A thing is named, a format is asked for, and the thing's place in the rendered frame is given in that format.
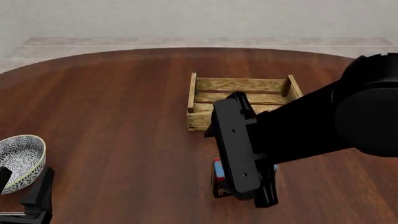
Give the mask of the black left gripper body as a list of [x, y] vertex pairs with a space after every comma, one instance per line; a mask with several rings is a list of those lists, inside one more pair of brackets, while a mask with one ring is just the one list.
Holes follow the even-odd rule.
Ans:
[[51, 210], [25, 209], [23, 212], [0, 212], [0, 224], [50, 224]]

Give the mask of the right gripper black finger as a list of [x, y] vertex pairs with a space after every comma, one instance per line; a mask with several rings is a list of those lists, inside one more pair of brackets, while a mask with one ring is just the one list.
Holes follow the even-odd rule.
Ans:
[[261, 186], [256, 190], [254, 204], [256, 207], [273, 207], [279, 203], [275, 184], [275, 164], [258, 164]]
[[214, 138], [217, 134], [217, 118], [216, 112], [212, 111], [211, 123], [204, 133], [204, 138]]

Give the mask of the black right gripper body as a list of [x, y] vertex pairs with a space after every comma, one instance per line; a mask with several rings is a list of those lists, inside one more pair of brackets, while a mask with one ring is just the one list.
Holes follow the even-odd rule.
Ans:
[[236, 91], [213, 104], [212, 127], [229, 191], [240, 200], [256, 197], [261, 181], [246, 128], [252, 115], [246, 94]]

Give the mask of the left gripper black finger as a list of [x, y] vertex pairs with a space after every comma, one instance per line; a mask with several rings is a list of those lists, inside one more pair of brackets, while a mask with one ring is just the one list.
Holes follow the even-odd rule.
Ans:
[[0, 167], [0, 192], [4, 190], [10, 179], [10, 170], [7, 167]]
[[25, 214], [52, 213], [52, 186], [55, 171], [45, 166], [30, 190], [22, 197], [20, 204]]

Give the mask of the wooden slat tray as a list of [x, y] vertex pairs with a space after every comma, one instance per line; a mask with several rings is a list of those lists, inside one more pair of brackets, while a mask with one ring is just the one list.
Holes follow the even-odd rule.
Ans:
[[187, 105], [187, 128], [207, 130], [211, 123], [213, 103], [234, 91], [246, 93], [255, 113], [272, 111], [303, 96], [294, 76], [284, 80], [249, 78], [199, 78], [191, 74]]

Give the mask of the chocolate pudding box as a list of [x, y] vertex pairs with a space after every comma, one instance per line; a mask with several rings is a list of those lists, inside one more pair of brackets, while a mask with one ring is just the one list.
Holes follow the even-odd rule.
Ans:
[[[255, 163], [256, 168], [258, 164], [273, 164], [267, 159], [255, 160]], [[250, 200], [254, 199], [256, 196], [256, 190], [258, 188], [245, 194], [237, 193], [236, 190], [232, 189], [231, 185], [228, 183], [226, 175], [224, 174], [224, 169], [220, 158], [215, 158], [213, 160], [213, 167], [211, 171], [211, 187], [214, 198], [235, 197], [238, 200]]]

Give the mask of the patterned black and white bowl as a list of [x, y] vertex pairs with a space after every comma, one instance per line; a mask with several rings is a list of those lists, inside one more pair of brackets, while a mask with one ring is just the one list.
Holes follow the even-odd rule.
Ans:
[[2, 194], [12, 194], [32, 184], [46, 164], [46, 143], [34, 135], [13, 136], [0, 141], [0, 166], [12, 174]]

